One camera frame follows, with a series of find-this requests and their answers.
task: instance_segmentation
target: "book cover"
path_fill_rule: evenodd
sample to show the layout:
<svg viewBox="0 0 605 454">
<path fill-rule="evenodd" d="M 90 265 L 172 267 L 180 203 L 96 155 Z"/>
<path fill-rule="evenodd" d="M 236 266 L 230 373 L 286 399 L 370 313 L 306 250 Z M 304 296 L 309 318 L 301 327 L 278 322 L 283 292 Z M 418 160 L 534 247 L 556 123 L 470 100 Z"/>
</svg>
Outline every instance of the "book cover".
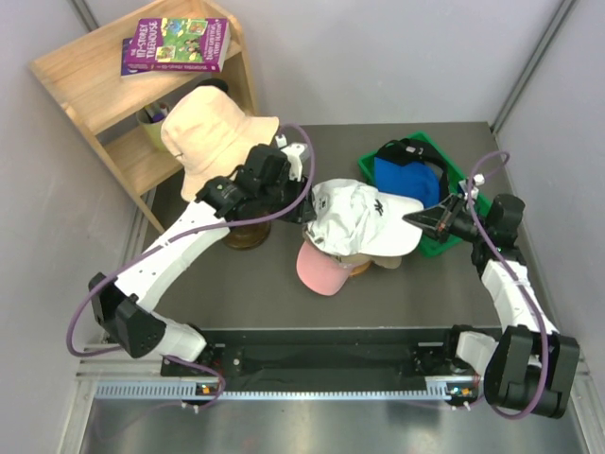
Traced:
<svg viewBox="0 0 605 454">
<path fill-rule="evenodd" d="M 144 74 L 149 72 L 146 69 L 130 69 L 126 66 L 126 54 L 129 50 L 131 41 L 132 38 L 125 38 L 124 40 L 122 40 L 122 69 L 120 71 L 120 76 L 122 77 L 133 76 L 135 74 Z"/>
<path fill-rule="evenodd" d="M 125 62 L 129 69 L 219 72 L 230 40 L 224 18 L 141 19 Z"/>
</svg>

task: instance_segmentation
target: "pen holder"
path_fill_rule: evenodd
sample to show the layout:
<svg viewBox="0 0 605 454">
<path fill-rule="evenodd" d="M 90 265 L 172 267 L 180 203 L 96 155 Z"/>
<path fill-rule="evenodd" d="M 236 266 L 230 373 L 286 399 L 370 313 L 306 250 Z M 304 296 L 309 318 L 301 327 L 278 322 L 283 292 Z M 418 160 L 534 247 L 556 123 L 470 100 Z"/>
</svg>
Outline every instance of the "pen holder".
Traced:
<svg viewBox="0 0 605 454">
<path fill-rule="evenodd" d="M 168 106 L 165 102 L 160 102 L 159 104 L 162 109 L 166 109 L 168 112 L 170 112 L 170 106 Z M 139 125 L 141 125 L 143 131 L 145 131 L 145 134 L 147 137 L 149 137 L 149 140 L 155 148 L 168 152 L 168 149 L 162 142 L 162 137 L 160 135 L 162 132 L 164 119 L 151 123 L 149 115 L 147 115 L 145 109 L 141 109 L 136 113 L 136 121 Z"/>
</svg>

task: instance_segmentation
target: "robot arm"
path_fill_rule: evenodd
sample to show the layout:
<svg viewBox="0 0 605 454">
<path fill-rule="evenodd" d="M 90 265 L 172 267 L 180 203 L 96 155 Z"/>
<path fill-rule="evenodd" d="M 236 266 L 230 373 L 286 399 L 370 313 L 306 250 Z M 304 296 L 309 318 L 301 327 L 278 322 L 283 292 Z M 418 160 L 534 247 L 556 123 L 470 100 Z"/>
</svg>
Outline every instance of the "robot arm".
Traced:
<svg viewBox="0 0 605 454">
<path fill-rule="evenodd" d="M 500 194 L 481 220 L 490 240 L 517 275 L 518 280 L 513 280 L 479 234 L 467 211 L 467 197 L 453 194 L 439 205 L 405 216 L 407 222 L 437 241 L 454 235 L 473 244 L 472 262 L 500 319 L 503 334 L 499 341 L 471 326 L 454 326 L 446 350 L 450 359 L 464 361 L 483 377 L 489 404 L 523 410 L 536 393 L 543 367 L 537 318 L 541 317 L 548 338 L 548 370 L 542 398 L 533 413 L 561 417 L 576 373 L 579 346 L 574 338 L 562 336 L 545 316 L 528 280 L 525 259 L 515 246 L 525 204 L 512 195 Z M 525 288 L 538 314 L 531 310 L 520 287 Z"/>
<path fill-rule="evenodd" d="M 235 178 L 216 177 L 199 191 L 183 214 L 146 253 L 160 248 L 145 260 L 118 275 L 93 299 L 96 321 L 133 358 L 150 353 L 195 361 L 206 346 L 193 327 L 176 323 L 154 312 L 164 292 L 229 227 L 205 230 L 174 240 L 175 236 L 203 226 L 275 213 L 299 197 L 306 185 L 303 162 L 307 147 L 294 143 L 281 150 L 259 145 L 251 149 Z M 281 220 L 303 223 L 315 216 L 312 195 Z M 89 283 L 93 288 L 105 276 Z"/>
</svg>

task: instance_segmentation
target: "blue fabric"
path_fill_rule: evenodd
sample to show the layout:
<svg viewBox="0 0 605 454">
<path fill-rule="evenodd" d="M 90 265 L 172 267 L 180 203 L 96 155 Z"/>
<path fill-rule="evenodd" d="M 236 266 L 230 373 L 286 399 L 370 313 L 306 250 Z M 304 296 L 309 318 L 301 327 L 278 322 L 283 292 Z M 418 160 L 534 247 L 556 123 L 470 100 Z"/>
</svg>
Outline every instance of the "blue fabric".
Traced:
<svg viewBox="0 0 605 454">
<path fill-rule="evenodd" d="M 421 201 L 424 207 L 439 203 L 439 179 L 423 163 L 398 166 L 384 159 L 374 158 L 374 179 L 380 192 L 406 196 Z"/>
</svg>

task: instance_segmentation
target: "shelf board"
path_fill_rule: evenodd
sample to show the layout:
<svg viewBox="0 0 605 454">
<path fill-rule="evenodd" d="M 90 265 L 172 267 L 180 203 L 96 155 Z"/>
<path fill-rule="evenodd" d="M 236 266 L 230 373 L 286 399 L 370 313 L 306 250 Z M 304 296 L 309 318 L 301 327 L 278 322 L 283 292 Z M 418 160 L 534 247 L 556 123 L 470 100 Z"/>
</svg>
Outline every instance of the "shelf board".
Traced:
<svg viewBox="0 0 605 454">
<path fill-rule="evenodd" d="M 140 127 L 111 142 L 106 150 L 139 196 L 182 168 L 168 151 L 154 148 Z"/>
<path fill-rule="evenodd" d="M 134 34 L 139 19 L 204 17 L 202 8 L 202 3 L 196 1 L 154 2 L 40 57 L 30 67 L 68 114 L 73 109 L 93 134 L 99 134 L 200 76 L 200 73 L 165 72 L 122 78 L 122 40 Z M 240 52 L 241 46 L 236 36 L 232 36 L 227 59 Z"/>
</svg>

